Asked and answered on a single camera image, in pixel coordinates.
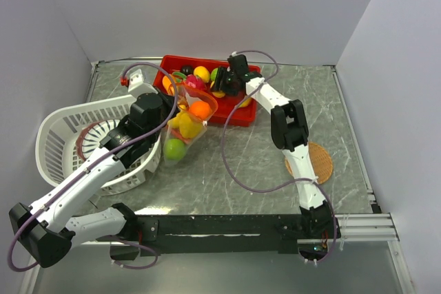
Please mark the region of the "yellow orange fruit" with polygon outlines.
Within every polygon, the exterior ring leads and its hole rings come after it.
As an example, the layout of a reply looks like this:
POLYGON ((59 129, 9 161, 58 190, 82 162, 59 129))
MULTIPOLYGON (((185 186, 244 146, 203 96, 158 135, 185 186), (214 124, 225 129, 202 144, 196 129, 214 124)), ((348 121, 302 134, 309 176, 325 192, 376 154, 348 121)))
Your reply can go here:
POLYGON ((212 93, 212 95, 214 97, 216 97, 216 98, 223 98, 223 97, 225 97, 225 93, 224 92, 222 92, 222 91, 214 91, 213 88, 214 88, 214 82, 212 81, 211 85, 210 85, 210 92, 212 93))

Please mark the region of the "yellow fruit front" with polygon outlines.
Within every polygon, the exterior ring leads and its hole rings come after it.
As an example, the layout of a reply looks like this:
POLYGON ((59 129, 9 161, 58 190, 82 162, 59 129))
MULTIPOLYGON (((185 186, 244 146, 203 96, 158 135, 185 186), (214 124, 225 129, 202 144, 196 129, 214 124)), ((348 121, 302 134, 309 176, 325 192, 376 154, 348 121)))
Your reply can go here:
POLYGON ((174 118, 170 119, 167 123, 167 125, 169 127, 171 127, 172 129, 178 129, 179 124, 180 124, 180 117, 179 116, 175 116, 174 118))

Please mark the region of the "orange tangerine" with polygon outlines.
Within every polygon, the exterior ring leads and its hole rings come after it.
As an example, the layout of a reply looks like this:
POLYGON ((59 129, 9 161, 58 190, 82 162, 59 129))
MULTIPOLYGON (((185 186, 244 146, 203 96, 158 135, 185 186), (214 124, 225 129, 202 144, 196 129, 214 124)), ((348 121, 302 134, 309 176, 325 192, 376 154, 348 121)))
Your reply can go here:
POLYGON ((211 116, 212 109, 209 103, 206 103, 205 101, 196 101, 189 107, 189 113, 202 120, 206 120, 211 116))

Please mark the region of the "clear zip bag orange zipper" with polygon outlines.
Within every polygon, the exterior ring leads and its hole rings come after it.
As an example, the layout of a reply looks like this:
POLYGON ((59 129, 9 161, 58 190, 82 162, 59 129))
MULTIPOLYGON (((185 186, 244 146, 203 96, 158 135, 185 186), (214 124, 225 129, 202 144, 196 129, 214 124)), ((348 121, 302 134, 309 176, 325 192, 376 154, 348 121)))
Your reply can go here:
POLYGON ((167 122, 163 139, 163 158, 167 166, 182 161, 190 147, 207 131, 209 119, 218 109, 213 96, 179 83, 178 113, 167 122))

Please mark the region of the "yellow pear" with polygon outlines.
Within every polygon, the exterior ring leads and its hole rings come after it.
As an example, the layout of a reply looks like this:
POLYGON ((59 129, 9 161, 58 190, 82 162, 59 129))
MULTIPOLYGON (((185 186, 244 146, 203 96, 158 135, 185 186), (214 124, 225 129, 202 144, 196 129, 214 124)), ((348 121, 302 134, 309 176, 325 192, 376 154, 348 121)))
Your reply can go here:
POLYGON ((179 132, 184 138, 195 138, 203 130, 203 124, 194 120, 187 112, 181 112, 180 115, 179 132))

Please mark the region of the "green lime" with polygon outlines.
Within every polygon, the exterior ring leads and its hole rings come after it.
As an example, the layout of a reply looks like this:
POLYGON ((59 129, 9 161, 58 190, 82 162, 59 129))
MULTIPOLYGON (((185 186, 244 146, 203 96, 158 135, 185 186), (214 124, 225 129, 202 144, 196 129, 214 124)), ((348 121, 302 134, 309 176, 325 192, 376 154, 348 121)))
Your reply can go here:
POLYGON ((177 138, 171 138, 165 141, 164 156, 168 160, 179 161, 186 155, 186 145, 177 138))

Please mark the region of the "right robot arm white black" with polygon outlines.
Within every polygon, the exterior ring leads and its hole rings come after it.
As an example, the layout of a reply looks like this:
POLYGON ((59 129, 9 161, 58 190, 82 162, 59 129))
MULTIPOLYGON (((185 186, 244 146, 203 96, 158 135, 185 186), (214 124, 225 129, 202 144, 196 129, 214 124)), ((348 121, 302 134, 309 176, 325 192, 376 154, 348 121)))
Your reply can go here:
POLYGON ((293 178, 281 185, 269 189, 254 189, 243 184, 232 172, 225 155, 227 125, 238 110, 236 105, 229 113, 220 140, 220 152, 223 164, 231 179, 240 187, 252 193, 271 193, 295 184, 298 188, 300 210, 303 220, 302 232, 317 238, 324 234, 338 235, 338 224, 334 208, 329 197, 318 184, 309 153, 309 127, 303 104, 300 100, 290 100, 274 89, 269 81, 280 71, 280 66, 269 54, 256 50, 255 53, 269 58, 275 65, 275 71, 268 77, 249 68, 247 51, 233 52, 227 59, 229 67, 218 70, 215 90, 235 95, 244 92, 242 105, 249 99, 255 100, 270 115, 270 133, 273 144, 281 150, 288 161, 293 178))

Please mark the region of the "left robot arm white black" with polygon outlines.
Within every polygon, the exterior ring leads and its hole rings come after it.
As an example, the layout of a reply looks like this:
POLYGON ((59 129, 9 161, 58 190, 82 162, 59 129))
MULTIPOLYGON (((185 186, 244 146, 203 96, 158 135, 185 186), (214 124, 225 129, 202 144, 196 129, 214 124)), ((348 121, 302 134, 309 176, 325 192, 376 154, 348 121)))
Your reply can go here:
POLYGON ((176 96, 162 92, 136 98, 130 112, 100 141, 90 157, 50 193, 30 206, 18 203, 9 211, 14 242, 19 242, 47 268, 83 242, 109 237, 129 240, 139 224, 123 203, 74 219, 74 212, 106 182, 112 180, 158 141, 160 130, 177 114, 176 96))

